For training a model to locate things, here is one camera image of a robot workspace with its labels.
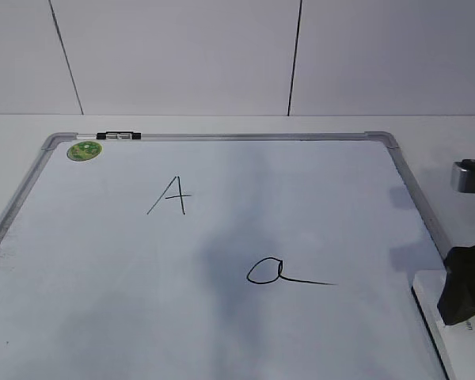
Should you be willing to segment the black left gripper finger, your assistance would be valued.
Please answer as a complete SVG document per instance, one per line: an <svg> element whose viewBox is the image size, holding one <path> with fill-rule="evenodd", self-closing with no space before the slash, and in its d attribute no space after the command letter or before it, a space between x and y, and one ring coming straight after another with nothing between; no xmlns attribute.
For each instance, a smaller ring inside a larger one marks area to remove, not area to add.
<svg viewBox="0 0 475 380"><path fill-rule="evenodd" d="M437 304L445 325L475 316L475 245L453 247L443 261L446 279Z"/></svg>

